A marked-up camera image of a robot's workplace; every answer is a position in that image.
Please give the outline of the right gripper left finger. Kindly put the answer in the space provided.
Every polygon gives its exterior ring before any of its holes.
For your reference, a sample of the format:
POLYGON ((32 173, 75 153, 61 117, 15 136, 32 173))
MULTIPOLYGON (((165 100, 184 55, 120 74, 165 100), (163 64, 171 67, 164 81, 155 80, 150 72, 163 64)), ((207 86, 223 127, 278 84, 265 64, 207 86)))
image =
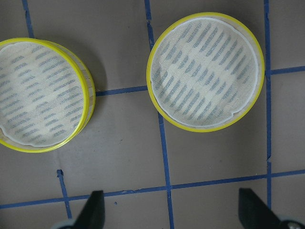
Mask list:
POLYGON ((103 191, 93 191, 72 229, 102 229, 105 223, 105 203, 103 191))

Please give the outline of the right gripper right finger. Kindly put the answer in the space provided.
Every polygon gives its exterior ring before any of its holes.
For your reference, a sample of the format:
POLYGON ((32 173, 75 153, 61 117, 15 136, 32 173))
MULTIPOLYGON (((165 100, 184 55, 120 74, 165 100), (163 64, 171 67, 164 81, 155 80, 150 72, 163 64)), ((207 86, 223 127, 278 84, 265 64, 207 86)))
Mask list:
POLYGON ((283 229, 281 220, 250 188, 239 189, 238 217, 244 229, 283 229))

